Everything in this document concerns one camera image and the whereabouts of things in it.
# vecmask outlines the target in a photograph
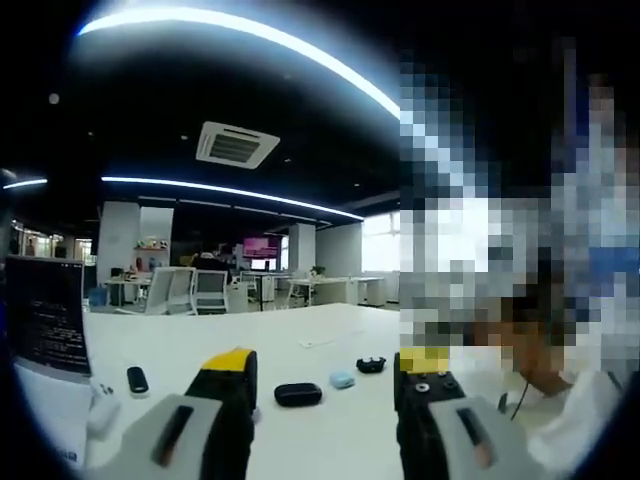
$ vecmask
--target white chair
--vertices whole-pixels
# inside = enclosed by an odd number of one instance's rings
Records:
[[[175,267],[158,267],[155,269],[151,278],[147,301],[142,312],[124,308],[118,308],[116,312],[129,315],[166,315],[169,306],[169,290],[175,270]]]
[[[221,313],[229,311],[227,272],[197,270],[194,292],[197,310]]]
[[[167,312],[169,315],[197,315],[193,290],[196,269],[191,267],[173,268],[173,279],[167,297]]]

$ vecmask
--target cable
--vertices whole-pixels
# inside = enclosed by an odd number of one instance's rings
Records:
[[[528,389],[529,389],[529,380],[527,380],[527,384],[524,386],[524,390],[522,391],[522,396],[520,397],[520,401],[518,402],[518,405],[516,406],[516,409],[513,411],[513,415],[511,415],[511,420],[516,418],[516,415],[518,414],[518,411],[520,411],[520,406],[522,405],[522,402],[524,401],[524,396],[527,394],[527,390]]]

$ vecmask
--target pillar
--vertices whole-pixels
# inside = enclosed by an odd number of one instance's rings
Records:
[[[104,283],[112,268],[135,264],[140,237],[140,206],[129,202],[104,202],[98,239],[97,280]]]
[[[298,223],[289,228],[289,271],[308,272],[316,264],[316,227]]]

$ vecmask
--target ceiling light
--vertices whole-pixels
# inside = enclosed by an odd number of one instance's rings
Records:
[[[30,185],[42,185],[45,183],[47,183],[46,178],[39,178],[37,180],[26,180],[24,182],[10,183],[9,185],[5,185],[4,187],[2,187],[2,189],[8,190],[10,188],[21,188],[21,187],[28,187]]]
[[[298,207],[310,208],[312,210],[319,210],[321,212],[333,213],[335,215],[342,215],[344,217],[353,218],[355,220],[364,220],[364,217],[354,215],[352,213],[341,212],[340,210],[334,210],[333,208],[322,207],[320,205],[314,205],[311,203],[299,202],[297,200],[290,200],[288,198],[274,197],[272,195],[265,195],[263,193],[248,192],[245,190],[237,190],[235,188],[217,187],[214,185],[203,185],[200,183],[178,182],[175,180],[157,180],[151,178],[130,178],[130,177],[102,177],[103,182],[121,182],[121,183],[141,183],[146,185],[167,185],[172,187],[186,187],[195,188],[199,190],[209,190],[212,192],[230,193],[233,195],[243,195],[245,197],[260,198],[262,200],[270,200],[272,202],[286,203],[288,205],[296,205]]]
[[[303,40],[300,40],[299,38],[263,23],[249,20],[248,18],[212,10],[201,10],[186,7],[130,8],[89,22],[80,30],[80,32],[78,32],[78,35],[84,35],[96,30],[113,28],[121,25],[162,21],[204,23],[207,25],[214,25],[239,32],[249,33],[282,45],[285,48],[304,55],[341,76],[356,88],[360,89],[363,93],[378,102],[385,110],[400,120],[400,107],[359,73],[355,72],[328,53]]]

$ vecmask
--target monitor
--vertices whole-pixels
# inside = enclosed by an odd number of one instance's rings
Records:
[[[279,237],[246,238],[243,255],[245,258],[275,258],[279,244]]]
[[[82,262],[10,255],[5,274],[7,340],[12,354],[90,375]]]

